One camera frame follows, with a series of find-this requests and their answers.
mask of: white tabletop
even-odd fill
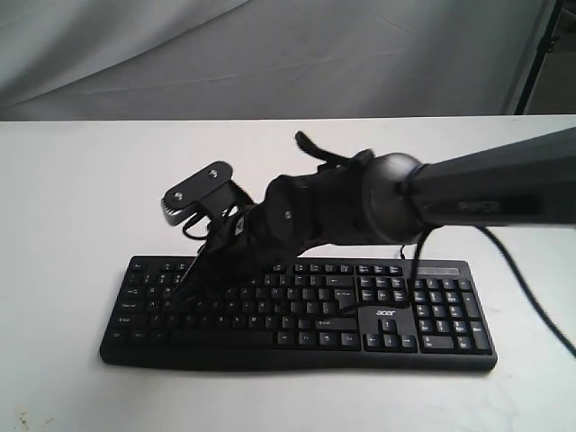
[[[441,229],[424,257],[470,263],[499,355],[489,374],[165,372],[108,366],[97,354],[129,259],[195,252],[159,199],[214,160],[230,162],[261,200],[278,174],[315,169],[294,144],[299,129],[346,155],[372,148],[434,162],[573,126],[576,116],[0,123],[0,430],[576,430],[576,364],[475,229]],[[576,232],[496,231],[574,340]]]

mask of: black keyboard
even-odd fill
[[[489,370],[497,356],[470,268],[296,258],[175,308],[189,256],[135,256],[100,346],[112,365],[185,370]],[[340,313],[355,303],[367,304]]]

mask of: gray backdrop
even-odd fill
[[[553,2],[227,2],[218,16],[137,57],[5,105],[0,118],[510,113]]]

